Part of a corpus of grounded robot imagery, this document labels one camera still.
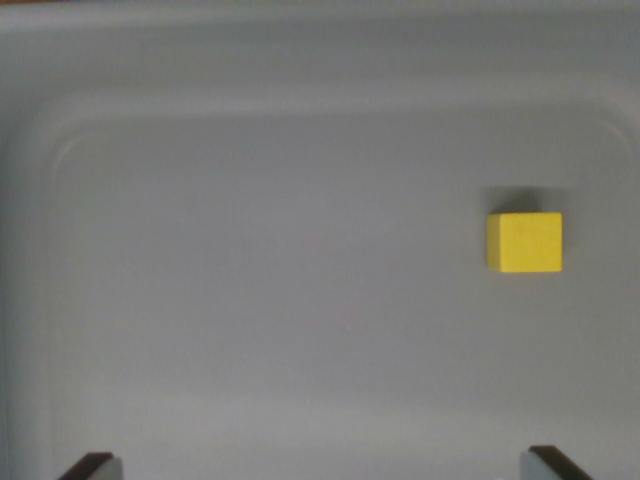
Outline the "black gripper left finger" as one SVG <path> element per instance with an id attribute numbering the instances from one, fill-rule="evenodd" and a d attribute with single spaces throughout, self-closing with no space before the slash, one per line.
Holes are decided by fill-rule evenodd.
<path id="1" fill-rule="evenodd" d="M 123 462 L 111 452 L 89 452 L 59 480 L 122 480 Z"/>

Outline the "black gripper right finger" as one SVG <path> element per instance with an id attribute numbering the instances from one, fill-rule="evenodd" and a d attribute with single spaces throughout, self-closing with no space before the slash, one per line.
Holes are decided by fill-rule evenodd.
<path id="1" fill-rule="evenodd" d="M 553 445 L 531 446 L 520 456 L 521 480 L 592 480 L 592 477 Z"/>

